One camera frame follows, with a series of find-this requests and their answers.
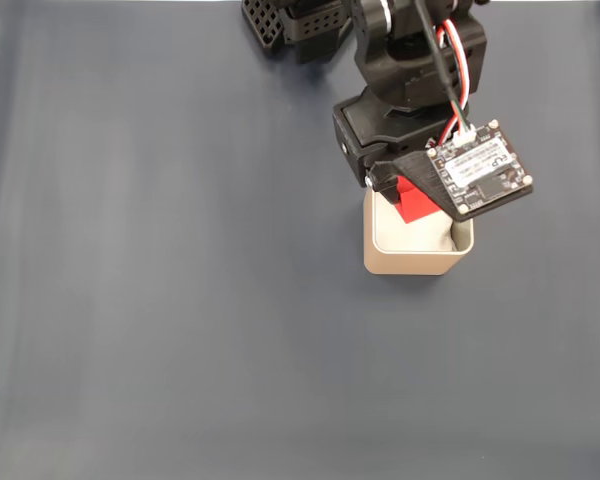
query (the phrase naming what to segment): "red block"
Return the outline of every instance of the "red block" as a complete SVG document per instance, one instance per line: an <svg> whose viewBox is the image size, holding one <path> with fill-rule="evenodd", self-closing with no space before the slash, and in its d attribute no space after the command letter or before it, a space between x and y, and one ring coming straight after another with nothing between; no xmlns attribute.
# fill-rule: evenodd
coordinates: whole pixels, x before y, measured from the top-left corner
<svg viewBox="0 0 600 480"><path fill-rule="evenodd" d="M440 207L404 177L398 177L397 189L400 203L396 205L396 209L404 223L415 222L440 210Z"/></svg>

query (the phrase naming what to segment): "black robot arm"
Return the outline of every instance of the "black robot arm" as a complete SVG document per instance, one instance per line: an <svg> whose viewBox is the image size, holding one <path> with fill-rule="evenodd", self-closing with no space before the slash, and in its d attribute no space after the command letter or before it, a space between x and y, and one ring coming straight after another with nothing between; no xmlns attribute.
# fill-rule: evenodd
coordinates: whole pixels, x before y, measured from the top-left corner
<svg viewBox="0 0 600 480"><path fill-rule="evenodd" d="M334 107L336 138L361 186L398 203L404 176L457 221L532 191L497 121L475 129L487 39L471 16L488 0L243 0L263 51L330 60L348 32L367 86Z"/></svg>

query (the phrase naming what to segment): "red wire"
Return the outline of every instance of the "red wire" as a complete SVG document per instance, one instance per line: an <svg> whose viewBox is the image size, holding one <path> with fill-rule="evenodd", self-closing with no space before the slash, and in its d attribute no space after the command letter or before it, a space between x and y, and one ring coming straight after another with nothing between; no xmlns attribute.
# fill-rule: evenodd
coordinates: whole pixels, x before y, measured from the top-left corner
<svg viewBox="0 0 600 480"><path fill-rule="evenodd" d="M447 37L449 38L449 40L451 42L451 46L454 50L454 55L458 59L458 66L460 68L460 72L459 72L460 79L462 81L462 97L460 100L460 104L461 104L461 106L464 106L464 105L466 105L467 100L469 99L469 90L470 90L469 84L468 84L468 82L465 81L465 79L469 78L469 72L465 68L464 62L459 61L460 55L461 55L460 52L464 51L464 47L462 46L462 42L460 41L460 39L457 38L455 35L452 35L451 32L452 32L453 27L454 27L454 25L451 22L451 20L445 20L444 28L439 27L437 30L437 37L438 37L438 41L441 43L443 35L446 31ZM442 135L440 136L440 140L439 140L440 145L442 145L443 140L448 136L450 130L454 127L455 122L460 122L460 114L459 114L459 112L456 111L456 109L454 107L454 116L447 123L447 126L443 130Z"/></svg>

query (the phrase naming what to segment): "gray fabric surface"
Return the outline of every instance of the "gray fabric surface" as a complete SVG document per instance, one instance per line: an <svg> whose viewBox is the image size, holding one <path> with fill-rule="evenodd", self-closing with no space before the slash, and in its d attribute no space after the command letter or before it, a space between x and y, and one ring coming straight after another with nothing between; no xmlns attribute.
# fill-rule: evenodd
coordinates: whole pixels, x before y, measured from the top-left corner
<svg viewBox="0 0 600 480"><path fill-rule="evenodd" d="M235 3L31 8L0 173L0 480L600 480L600 6L495 4L536 193L362 264L331 107Z"/></svg>

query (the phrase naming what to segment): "circuit board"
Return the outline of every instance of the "circuit board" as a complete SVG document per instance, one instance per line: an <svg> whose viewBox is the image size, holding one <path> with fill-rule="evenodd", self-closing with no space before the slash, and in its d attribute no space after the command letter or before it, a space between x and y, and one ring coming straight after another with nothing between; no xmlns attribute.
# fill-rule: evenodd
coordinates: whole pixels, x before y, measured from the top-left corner
<svg viewBox="0 0 600 480"><path fill-rule="evenodd" d="M474 141L461 146L447 142L429 158L462 215L532 189L533 178L496 120L477 129Z"/></svg>

